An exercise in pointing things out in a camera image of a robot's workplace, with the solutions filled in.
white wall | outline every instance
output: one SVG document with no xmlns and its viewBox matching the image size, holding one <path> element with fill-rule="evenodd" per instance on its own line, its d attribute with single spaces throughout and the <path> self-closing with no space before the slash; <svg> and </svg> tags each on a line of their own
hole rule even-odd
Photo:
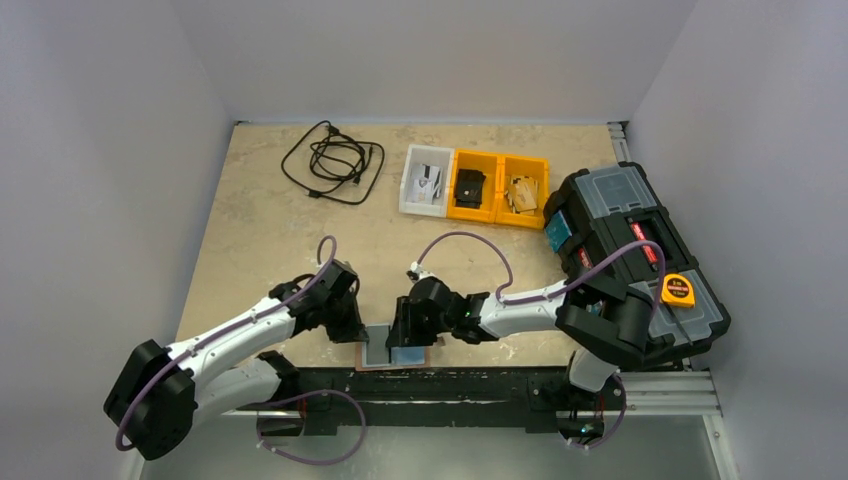
<svg viewBox="0 0 848 480">
<path fill-rule="evenodd" d="M 231 130 L 166 0 L 0 2 L 0 476 L 115 479 L 102 404 L 173 339 Z"/>
<path fill-rule="evenodd" d="M 848 3 L 700 0 L 628 129 L 734 323 L 745 479 L 845 478 Z"/>
<path fill-rule="evenodd" d="M 630 118 L 695 0 L 173 0 L 243 120 Z"/>
</svg>

yellow tape measure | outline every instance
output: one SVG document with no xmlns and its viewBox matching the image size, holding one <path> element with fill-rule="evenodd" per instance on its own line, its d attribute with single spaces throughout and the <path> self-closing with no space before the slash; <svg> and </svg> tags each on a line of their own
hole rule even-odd
<svg viewBox="0 0 848 480">
<path fill-rule="evenodd" d="M 666 274 L 660 299 L 673 307 L 692 308 L 695 306 L 695 289 L 683 275 Z"/>
</svg>

orange bin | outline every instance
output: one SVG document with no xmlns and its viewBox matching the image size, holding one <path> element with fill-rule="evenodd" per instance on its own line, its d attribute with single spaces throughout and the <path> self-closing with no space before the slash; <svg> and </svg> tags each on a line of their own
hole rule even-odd
<svg viewBox="0 0 848 480">
<path fill-rule="evenodd" d="M 503 159 L 497 154 L 456 149 L 447 198 L 447 217 L 455 220 L 493 223 L 498 206 L 497 202 L 503 198 L 504 181 L 502 178 L 502 167 Z M 486 179 L 483 181 L 483 204 L 480 205 L 480 208 L 456 206 L 454 187 L 456 186 L 457 172 L 462 169 L 479 170 L 486 176 Z"/>
<path fill-rule="evenodd" d="M 495 223 L 516 227 L 537 228 L 540 230 L 545 228 L 543 209 L 550 193 L 548 186 L 548 161 L 544 158 L 503 155 L 501 162 L 502 172 L 499 176 L 500 184 L 497 187 L 497 190 L 501 193 L 495 202 Z M 526 175 L 539 182 L 539 195 L 536 199 L 537 207 L 533 215 L 512 213 L 512 209 L 509 207 L 509 200 L 507 200 L 505 193 L 507 182 L 512 175 Z"/>
</svg>

beige table surface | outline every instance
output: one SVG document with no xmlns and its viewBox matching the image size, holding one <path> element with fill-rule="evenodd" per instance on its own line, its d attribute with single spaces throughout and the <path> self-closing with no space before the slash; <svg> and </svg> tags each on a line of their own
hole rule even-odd
<svg viewBox="0 0 848 480">
<path fill-rule="evenodd" d="M 350 262 L 362 287 L 362 320 L 391 323 L 395 298 L 409 292 L 405 272 L 436 236 L 467 230 L 486 236 L 510 259 L 515 283 L 506 293 L 539 288 L 563 278 L 559 259 L 541 231 L 458 222 L 398 212 L 398 191 L 411 143 L 547 158 L 550 186 L 582 167 L 615 162 L 606 126 L 338 125 L 357 140 L 382 144 L 386 164 L 371 197 L 359 206 L 309 198 L 280 172 L 280 159 L 305 125 L 235 128 L 180 322 L 177 340 L 202 333 L 244 312 L 277 283 L 316 270 L 315 249 L 326 234 L 339 242 L 337 258 Z M 310 141 L 320 139 L 322 129 Z M 308 145 L 287 168 L 305 184 Z M 373 178 L 346 185 L 342 197 L 357 199 Z M 493 291 L 506 280 L 498 257 L 482 243 L 453 237 L 434 248 L 426 269 L 463 293 Z M 431 349 L 434 366 L 565 365 L 576 344 L 560 332 L 513 335 L 467 345 L 444 335 Z M 354 345 L 327 340 L 323 327 L 277 346 L 298 366 L 352 366 Z"/>
</svg>

gray floor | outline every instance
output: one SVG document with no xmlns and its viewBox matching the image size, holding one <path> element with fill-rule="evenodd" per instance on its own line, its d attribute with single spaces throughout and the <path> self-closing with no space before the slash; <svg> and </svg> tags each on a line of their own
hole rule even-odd
<svg viewBox="0 0 848 480">
<path fill-rule="evenodd" d="M 520 429 L 371 428 L 356 455 L 330 467 L 300 465 L 257 449 L 254 422 L 221 417 L 203 425 L 171 454 L 149 462 L 142 478 L 718 479 L 700 417 L 626 418 L 615 438 L 589 454 L 567 449 L 559 435 Z M 356 428 L 344 427 L 336 437 L 299 437 L 279 445 L 329 458 L 356 435 Z"/>
</svg>

